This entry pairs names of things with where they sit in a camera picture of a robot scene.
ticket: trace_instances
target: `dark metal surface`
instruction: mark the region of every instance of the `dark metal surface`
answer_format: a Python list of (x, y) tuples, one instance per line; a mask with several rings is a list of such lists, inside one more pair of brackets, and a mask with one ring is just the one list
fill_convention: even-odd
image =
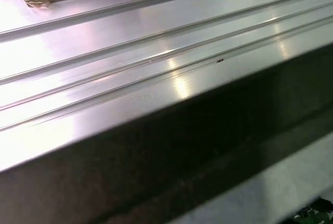
[(332, 51), (3, 172), (3, 223), (158, 224), (225, 192), (333, 130)]

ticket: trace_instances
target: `silver metal surface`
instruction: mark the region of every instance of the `silver metal surface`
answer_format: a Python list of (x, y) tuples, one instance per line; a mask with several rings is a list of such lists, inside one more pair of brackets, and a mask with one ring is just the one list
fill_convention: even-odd
[(333, 42), (333, 0), (0, 8), (0, 171)]

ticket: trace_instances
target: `groove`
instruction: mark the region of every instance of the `groove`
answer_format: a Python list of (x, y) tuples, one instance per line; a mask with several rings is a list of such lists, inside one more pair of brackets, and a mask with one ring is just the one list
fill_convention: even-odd
[[(230, 59), (231, 57), (238, 56), (240, 54), (247, 53), (247, 52), (252, 51), (254, 49), (258, 49), (258, 48), (267, 46), (269, 44), (281, 41), (282, 39), (286, 39), (286, 38), (292, 37), (294, 35), (297, 35), (297, 34), (300, 34), (300, 33), (303, 33), (303, 32), (309, 31), (309, 30), (312, 30), (314, 28), (326, 25), (328, 23), (332, 23), (332, 19), (333, 19), (333, 16), (329, 16), (329, 17), (326, 17), (326, 18), (323, 18), (323, 19), (320, 19), (320, 20), (316, 20), (316, 21), (313, 21), (313, 22), (310, 22), (310, 23), (307, 23), (307, 24), (304, 24), (304, 25), (301, 25), (301, 26), (298, 26), (298, 27), (286, 30), (286, 31), (281, 32), (279, 34), (274, 34), (272, 36), (268, 36), (268, 37), (265, 37), (265, 38), (253, 41), (251, 43), (244, 44), (244, 45), (238, 46), (236, 48), (232, 48), (232, 49), (229, 49), (227, 51), (224, 51), (224, 52), (221, 52), (221, 53), (217, 53), (217, 54), (214, 54), (212, 56), (205, 57), (203, 59), (194, 61), (192, 63), (188, 63), (188, 64), (185, 64), (185, 65), (176, 67), (174, 69), (167, 70), (167, 71), (161, 72), (159, 74), (143, 78), (141, 80), (136, 80), (135, 82), (132, 82), (132, 83), (129, 83), (129, 84), (126, 84), (126, 85), (123, 85), (123, 86), (120, 86), (120, 87), (117, 87), (117, 88), (114, 88), (114, 89), (111, 89), (111, 90), (107, 90), (107, 91), (98, 93), (96, 95), (93, 95), (93, 96), (81, 99), (81, 100), (73, 102), (73, 103), (70, 103), (68, 105), (65, 105), (65, 106), (62, 106), (62, 107), (59, 107), (59, 108), (55, 108), (55, 109), (50, 110), (48, 112), (45, 112), (45, 113), (42, 113), (42, 114), (39, 114), (39, 115), (30, 117), (30, 118), (27, 118), (25, 120), (22, 120), (22, 121), (19, 121), (19, 122), (16, 122), (16, 123), (13, 123), (13, 124), (1, 127), (0, 130), (1, 131), (8, 130), (8, 129), (17, 127), (17, 126), (19, 126), (21, 124), (28, 123), (28, 122), (31, 122), (33, 120), (38, 120), (38, 119), (41, 119), (43, 117), (46, 117), (46, 116), (49, 116), (49, 115), (52, 115), (52, 114), (64, 111), (66, 109), (74, 108), (75, 106), (83, 105), (84, 103), (90, 103), (89, 105), (81, 106), (79, 109), (72, 110), (71, 113), (73, 113), (75, 111), (81, 110), (82, 108), (87, 108), (87, 107), (91, 107), (93, 105), (96, 105), (97, 102), (94, 102), (94, 101), (96, 101), (97, 99), (100, 99), (99, 102), (98, 102), (98, 104), (100, 104), (100, 103), (103, 103), (103, 102), (110, 101), (111, 99), (119, 98), (120, 96), (123, 96), (124, 94), (127, 94), (129, 92), (129, 90), (131, 88), (133, 88), (133, 86), (135, 86), (137, 84), (142, 84), (142, 86), (147, 85), (147, 84), (144, 84), (144, 82), (148, 82), (149, 80), (152, 80), (153, 78), (155, 78), (155, 79), (161, 78), (165, 74), (169, 74), (169, 73), (172, 73), (174, 71), (177, 71), (177, 70), (180, 70), (180, 69), (192, 66), (194, 64), (201, 63), (203, 61), (206, 61), (208, 59), (212, 59), (214, 57), (221, 58), (221, 55), (236, 53), (234, 55), (230, 55), (228, 58), (225, 58), (225, 59)], [(113, 96), (113, 97), (110, 97), (110, 94), (115, 93), (115, 92), (119, 92), (120, 94), (118, 94), (116, 96)]]
[(237, 31), (234, 31), (234, 32), (231, 32), (231, 33), (228, 33), (228, 34), (220, 35), (220, 36), (217, 36), (217, 37), (205, 40), (205, 41), (190, 44), (190, 45), (185, 46), (185, 47), (180, 47), (180, 48), (174, 49), (173, 51), (170, 51), (166, 54), (160, 54), (160, 55), (154, 56), (154, 58), (145, 59), (143, 61), (137, 61), (137, 62), (131, 63), (129, 65), (122, 66), (120, 68), (111, 69), (109, 71), (105, 71), (105, 72), (102, 72), (100, 74), (97, 74), (97, 75), (94, 75), (94, 76), (91, 76), (91, 77), (87, 77), (85, 79), (82, 79), (82, 80), (79, 80), (79, 81), (76, 81), (76, 82), (72, 82), (72, 83), (68, 83), (68, 84), (63, 85), (63, 86), (59, 86), (56, 89), (52, 89), (52, 90), (42, 92), (42, 93), (34, 95), (34, 96), (27, 97), (25, 99), (15, 101), (13, 103), (10, 103), (10, 104), (7, 104), (7, 105), (3, 106), (2, 109), (5, 110), (5, 109), (11, 108), (11, 107), (15, 107), (15, 106), (18, 106), (20, 104), (27, 103), (27, 102), (30, 102), (30, 101), (33, 101), (33, 100), (36, 100), (36, 99), (39, 99), (39, 98), (42, 98), (42, 97), (45, 97), (45, 96), (49, 96), (49, 95), (52, 95), (54, 93), (58, 93), (58, 92), (63, 91), (63, 90), (68, 90), (68, 89), (71, 89), (75, 86), (79, 86), (79, 85), (82, 85), (82, 84), (85, 84), (85, 83), (88, 83), (88, 82), (91, 82), (91, 81), (94, 81), (94, 80), (97, 80), (97, 79), (100, 79), (100, 78), (103, 78), (103, 77), (107, 77), (107, 76), (110, 76), (112, 74), (115, 74), (115, 73), (118, 73), (118, 72), (121, 72), (121, 71), (125, 71), (125, 70), (135, 68), (135, 67), (138, 67), (138, 66), (141, 66), (141, 65), (144, 65), (144, 64), (148, 64), (152, 61), (156, 61), (156, 60), (159, 60), (159, 59), (167, 58), (167, 57), (170, 57), (172, 55), (176, 55), (176, 54), (179, 54), (179, 53), (184, 52), (184, 51), (188, 51), (188, 50), (196, 48), (196, 47), (201, 47), (201, 46), (204, 46), (206, 44), (213, 43), (215, 41), (220, 41), (220, 40), (225, 39), (225, 38), (236, 36), (236, 35), (251, 31), (251, 30), (258, 29), (260, 27), (264, 27), (264, 26), (269, 25), (269, 24), (277, 23), (277, 22), (280, 22), (280, 21), (283, 21), (283, 20), (286, 20), (286, 19), (289, 19), (289, 18), (292, 18), (292, 17), (295, 17), (295, 16), (299, 16), (301, 14), (305, 14), (305, 13), (308, 13), (308, 12), (311, 12), (311, 11), (314, 11), (314, 10), (317, 10), (317, 9), (327, 7), (329, 5), (331, 5), (331, 3), (326, 4), (326, 5), (320, 5), (316, 8), (310, 8), (310, 9), (307, 9), (307, 10), (298, 11), (296, 13), (285, 15), (285, 16), (276, 18), (274, 20), (258, 23), (256, 25), (246, 27), (246, 28), (241, 29), (241, 30), (237, 30)]
[(140, 9), (147, 6), (152, 6), (160, 3), (166, 3), (173, 0), (135, 0), (128, 3), (114, 5), (105, 7), (102, 9), (96, 9), (84, 13), (79, 13), (74, 16), (67, 16), (63, 18), (58, 18), (50, 20), (47, 22), (42, 22), (34, 24), (31, 26), (26, 26), (22, 28), (17, 28), (14, 30), (4, 31), (0, 34), (0, 42), (12, 41), (19, 38), (24, 38), (30, 35), (41, 34), (44, 32), (52, 31), (55, 29), (65, 28), (73, 26), (76, 24), (100, 19), (107, 16), (112, 16), (125, 11)]
[(132, 47), (132, 46), (135, 46), (135, 45), (138, 45), (138, 44), (142, 44), (142, 43), (145, 43), (145, 42), (148, 42), (148, 41), (152, 41), (152, 40), (155, 40), (155, 39), (158, 39), (158, 38), (161, 38), (161, 37), (164, 37), (164, 36), (172, 35), (172, 34), (177, 34), (177, 33), (180, 33), (180, 32), (184, 33), (184, 31), (194, 30), (194, 28), (197, 28), (197, 27), (202, 27), (202, 26), (205, 26), (207, 24), (219, 22), (221, 20), (231, 19), (231, 18), (234, 18), (234, 17), (237, 17), (237, 16), (241, 16), (241, 14), (251, 13), (251, 12), (254, 12), (254, 11), (257, 11), (257, 10), (260, 10), (260, 9), (265, 9), (267, 7), (278, 5), (280, 3), (284, 3), (284, 2), (288, 2), (288, 1), (291, 1), (291, 0), (275, 0), (275, 1), (272, 1), (272, 2), (268, 2), (268, 3), (248, 7), (248, 8), (242, 9), (242, 10), (234, 11), (232, 13), (227, 13), (227, 14), (223, 14), (223, 15), (220, 15), (220, 16), (217, 16), (217, 17), (213, 17), (213, 18), (202, 20), (202, 21), (190, 23), (190, 24), (187, 24), (187, 25), (184, 25), (184, 26), (181, 26), (181, 27), (171, 29), (171, 30), (166, 30), (166, 31), (163, 31), (163, 32), (160, 32), (160, 33), (145, 36), (143, 38), (134, 39), (134, 40), (124, 42), (124, 43), (121, 43), (121, 44), (117, 44), (117, 45), (113, 45), (113, 46), (110, 46), (110, 47), (102, 48), (102, 49), (99, 49), (97, 51), (93, 51), (93, 52), (90, 52), (90, 53), (82, 54), (82, 55), (79, 55), (79, 56), (74, 56), (74, 57), (71, 57), (71, 58), (68, 58), (68, 59), (65, 59), (65, 60), (61, 60), (61, 61), (49, 64), (49, 65), (40, 66), (40, 67), (35, 68), (35, 69), (31, 69), (31, 70), (27, 70), (27, 71), (24, 71), (24, 72), (21, 72), (21, 73), (13, 74), (11, 76), (7, 76), (7, 77), (4, 77), (4, 78), (0, 79), (0, 81), (1, 81), (2, 84), (5, 84), (5, 83), (9, 83), (9, 82), (15, 82), (15, 81), (18, 81), (20, 79), (29, 78), (29, 77), (32, 77), (32, 76), (35, 76), (35, 75), (38, 75), (38, 74), (42, 74), (42, 73), (45, 73), (45, 72), (48, 72), (48, 71), (52, 71), (52, 70), (55, 70), (55, 69), (65, 68), (66, 66), (69, 66), (69, 65), (75, 65), (75, 64), (79, 65), (79, 63), (85, 63), (85, 64), (91, 63), (91, 62), (94, 62), (94, 61), (97, 61), (97, 60), (107, 58), (107, 57), (104, 57), (104, 58), (101, 58), (101, 59), (97, 59), (99, 56), (107, 55), (107, 54), (110, 54), (110, 53), (115, 52), (115, 51), (120, 51), (120, 50), (125, 49), (127, 47)]

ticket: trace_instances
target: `reflective metal surface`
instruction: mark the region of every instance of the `reflective metal surface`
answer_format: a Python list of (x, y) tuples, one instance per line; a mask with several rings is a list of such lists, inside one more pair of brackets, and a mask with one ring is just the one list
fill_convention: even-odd
[(332, 2), (0, 0), (0, 170), (331, 43)]

